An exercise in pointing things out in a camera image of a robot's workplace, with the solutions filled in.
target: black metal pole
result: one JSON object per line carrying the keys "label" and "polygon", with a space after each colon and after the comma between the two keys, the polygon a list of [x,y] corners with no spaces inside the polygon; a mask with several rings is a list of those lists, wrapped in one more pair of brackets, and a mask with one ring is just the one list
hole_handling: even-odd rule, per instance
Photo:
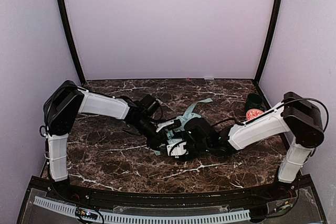
{"label": "black metal pole", "polygon": [[274,0],[274,3],[273,3],[272,15],[271,15],[271,19],[270,19],[269,26],[268,26],[264,49],[260,57],[260,62],[259,62],[259,66],[257,69],[256,76],[254,78],[254,80],[257,83],[259,83],[261,76],[263,75],[265,65],[266,65],[267,57],[269,54],[269,49],[271,47],[271,43],[272,43],[274,31],[275,31],[275,26],[277,24],[278,14],[280,10],[280,3],[281,3],[281,0]]}
{"label": "black metal pole", "polygon": [[65,7],[65,1],[64,0],[57,0],[58,2],[58,8],[59,8],[59,13],[61,15],[62,23],[63,23],[63,29],[65,32],[65,36],[67,38],[68,46],[70,49],[71,57],[73,60],[73,64],[75,65],[75,69],[79,78],[79,81],[81,84],[85,83],[85,77],[84,73],[82,70],[82,67],[79,62],[78,54],[76,51],[75,43],[74,43],[74,38],[72,37],[71,29],[70,29],[70,24],[69,24],[69,19],[68,19],[68,14],[67,10]]}

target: black cable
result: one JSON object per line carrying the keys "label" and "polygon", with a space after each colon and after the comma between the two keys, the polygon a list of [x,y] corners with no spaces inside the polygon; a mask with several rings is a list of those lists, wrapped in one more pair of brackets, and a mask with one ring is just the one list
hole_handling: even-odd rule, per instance
{"label": "black cable", "polygon": [[160,118],[159,118],[159,120],[161,120],[161,119],[162,119],[162,117],[163,117],[163,110],[162,110],[162,106],[161,106],[161,104],[159,104],[159,107],[160,107],[160,110],[161,110],[161,115],[160,115]]}
{"label": "black cable", "polygon": [[319,101],[319,100],[317,100],[317,99],[314,99],[314,98],[298,98],[298,99],[295,99],[295,100],[291,100],[291,101],[285,102],[285,103],[281,104],[279,107],[277,107],[276,109],[279,109],[279,108],[281,108],[283,106],[287,106],[287,105],[289,105],[289,104],[291,104],[293,102],[298,102],[298,101],[313,101],[313,102],[317,102],[318,104],[320,104],[324,108],[324,110],[326,111],[326,114],[327,114],[327,120],[326,120],[326,123],[325,123],[324,128],[323,128],[323,132],[325,132],[326,129],[327,129],[327,127],[328,127],[328,123],[329,123],[329,111],[328,111],[327,107],[324,105],[324,103],[321,102],[321,101]]}
{"label": "black cable", "polygon": [[39,129],[40,136],[41,136],[41,137],[46,137],[46,136],[44,136],[44,134],[42,133],[42,129],[44,129],[45,134],[46,134],[46,133],[47,133],[47,128],[46,128],[44,125],[41,125],[41,126],[40,126],[40,129]]}
{"label": "black cable", "polygon": [[126,130],[126,129],[122,129],[122,131],[123,131],[123,132],[126,132],[127,134],[130,134],[130,135],[132,135],[132,136],[142,136],[141,134],[137,134],[137,133],[134,133],[134,132],[130,132],[130,131]]}
{"label": "black cable", "polygon": [[186,143],[187,141],[186,140],[182,140],[182,141],[179,141],[179,142],[177,142],[176,144],[174,144],[173,145],[173,147],[170,149],[170,151],[169,151],[169,156],[172,154],[172,152],[173,152],[173,150],[176,148],[176,147],[178,147],[180,144],[182,144],[182,143]]}
{"label": "black cable", "polygon": [[219,124],[221,124],[221,123],[224,123],[224,122],[227,122],[227,121],[231,121],[231,120],[232,120],[232,121],[235,121],[235,123],[238,124],[238,125],[244,125],[244,124],[238,122],[238,120],[237,120],[236,118],[227,118],[227,119],[221,120],[221,121],[219,121],[219,122],[217,122],[217,123],[211,125],[211,127],[214,127],[214,126],[216,126],[216,125],[219,125]]}
{"label": "black cable", "polygon": [[59,194],[59,192],[55,189],[54,187],[54,183],[52,181],[52,177],[51,177],[51,174],[50,174],[50,167],[48,167],[47,169],[47,173],[48,173],[48,178],[50,180],[50,184],[51,184],[51,188],[54,190],[54,192],[57,194],[58,197],[60,197],[63,201],[65,202],[69,202],[69,203],[73,203],[77,206],[83,206],[85,208],[88,208],[90,210],[93,210],[95,211],[100,217],[101,217],[101,223],[104,224],[105,223],[105,220],[104,220],[104,216],[100,213],[100,211],[96,210],[94,207],[90,207],[88,205],[85,205],[83,203],[80,203],[80,202],[75,202],[73,200],[70,200],[70,199],[66,199],[65,197],[63,197],[61,194]]}
{"label": "black cable", "polygon": [[298,180],[298,196],[295,200],[295,202],[293,203],[293,205],[289,208],[289,210],[287,210],[286,212],[280,214],[280,215],[274,215],[274,216],[270,216],[271,214],[274,214],[274,210],[264,216],[250,216],[251,219],[271,219],[271,218],[278,218],[281,216],[284,216],[286,214],[288,214],[290,211],[292,211],[292,209],[294,208],[294,206],[297,204],[297,202],[299,201],[299,196],[300,196],[300,181]]}

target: pink object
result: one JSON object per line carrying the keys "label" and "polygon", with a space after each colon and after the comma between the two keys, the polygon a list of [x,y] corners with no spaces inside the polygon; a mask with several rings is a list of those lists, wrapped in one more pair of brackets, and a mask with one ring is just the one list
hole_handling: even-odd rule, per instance
{"label": "pink object", "polygon": [[257,116],[263,114],[264,112],[258,109],[251,109],[246,112],[246,118],[247,120],[251,120],[253,118],[256,118]]}

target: light blue cloth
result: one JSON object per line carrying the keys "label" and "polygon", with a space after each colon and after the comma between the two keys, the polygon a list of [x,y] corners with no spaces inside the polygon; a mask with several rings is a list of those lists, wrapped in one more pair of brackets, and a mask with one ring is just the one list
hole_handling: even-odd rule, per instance
{"label": "light blue cloth", "polygon": [[189,106],[189,108],[184,112],[183,115],[179,115],[176,119],[179,119],[181,121],[181,126],[179,128],[176,128],[174,130],[168,131],[167,132],[167,137],[168,137],[168,143],[169,144],[173,144],[175,142],[179,142],[181,139],[177,139],[177,141],[175,139],[173,139],[174,137],[174,131],[175,132],[179,132],[179,131],[184,131],[184,125],[192,118],[201,118],[200,115],[193,113],[194,108],[196,107],[196,105],[201,102],[201,103],[209,103],[212,102],[213,100],[211,98],[207,98],[205,100],[202,101],[198,101],[195,102],[193,104],[191,104]]}

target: black frame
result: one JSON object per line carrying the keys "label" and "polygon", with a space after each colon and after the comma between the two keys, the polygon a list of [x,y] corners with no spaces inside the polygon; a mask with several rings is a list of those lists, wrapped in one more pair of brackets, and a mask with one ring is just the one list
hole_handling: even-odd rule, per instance
{"label": "black frame", "polygon": [[[310,175],[302,176],[299,181],[293,182],[293,185],[299,184],[300,188],[310,186],[315,201],[317,203],[320,217],[326,221],[324,211],[318,194],[316,192],[314,183]],[[210,207],[210,206],[224,206],[229,205],[230,209],[244,208],[249,210],[256,210],[265,207],[269,201],[267,199],[259,199],[251,196],[252,194],[260,195],[265,190],[269,190],[272,184],[251,187],[246,189],[215,191],[210,193],[197,194],[144,194],[144,193],[124,193],[118,191],[107,191],[99,189],[91,189],[81,186],[70,185],[71,191],[77,193],[80,198],[84,199],[83,204],[98,207],[103,209],[113,210],[115,206],[128,206],[137,208],[192,208],[192,207]],[[25,198],[22,202],[17,224],[23,220],[25,207],[32,188],[36,188],[47,193],[47,197],[60,199],[57,194],[50,190],[51,184],[47,179],[42,179],[33,176],[30,180],[26,190]]]}
{"label": "black frame", "polygon": [[[77,54],[77,51],[76,51],[74,38],[72,36],[70,23],[69,23],[69,19],[68,19],[68,14],[67,14],[67,9],[66,9],[66,6],[65,6],[65,0],[57,0],[57,2],[58,2],[59,13],[61,15],[61,19],[62,19],[62,23],[63,23],[64,32],[65,32],[67,42],[68,42],[68,46],[69,46],[69,49],[70,49],[71,57],[72,57],[72,60],[74,62],[73,64],[75,65],[76,72],[77,72],[78,78],[80,80],[80,83],[83,85],[86,82],[86,79],[85,79],[83,69],[81,67],[79,57],[78,57],[78,54]],[[263,52],[261,54],[258,69],[257,69],[256,75],[255,75],[255,78],[254,78],[254,81],[256,83],[259,83],[259,81],[261,79],[261,76],[263,74],[265,65],[266,65],[267,57],[268,57],[268,54],[269,54],[269,49],[271,47],[276,23],[277,23],[277,20],[278,20],[280,3],[281,3],[281,0],[274,0],[273,8],[272,8],[272,15],[271,15],[271,19],[270,19],[269,26],[268,26],[267,36],[266,36],[266,40],[265,40],[265,44],[264,44],[264,49],[263,49]]]}
{"label": "black frame", "polygon": [[272,15],[269,21],[269,26],[268,26],[268,31],[267,31],[267,36],[266,36],[263,52],[261,53],[257,73],[256,73],[256,76],[254,77],[254,81],[257,83],[259,83],[259,81],[261,80],[261,76],[263,75],[263,71],[266,65],[267,57],[269,55],[269,49],[272,44],[273,35],[274,35],[275,27],[277,24],[277,20],[278,20],[280,4],[281,4],[281,0],[274,0]]}
{"label": "black frame", "polygon": [[80,65],[79,57],[77,54],[74,38],[72,36],[71,28],[70,28],[70,23],[68,19],[68,14],[67,14],[67,9],[65,6],[65,1],[64,0],[57,0],[58,3],[58,8],[59,8],[59,13],[61,15],[62,23],[63,23],[63,29],[65,36],[67,38],[69,50],[71,53],[72,61],[74,62],[73,64],[75,65],[75,69],[79,78],[80,83],[83,85],[86,80],[84,77],[83,69]]}

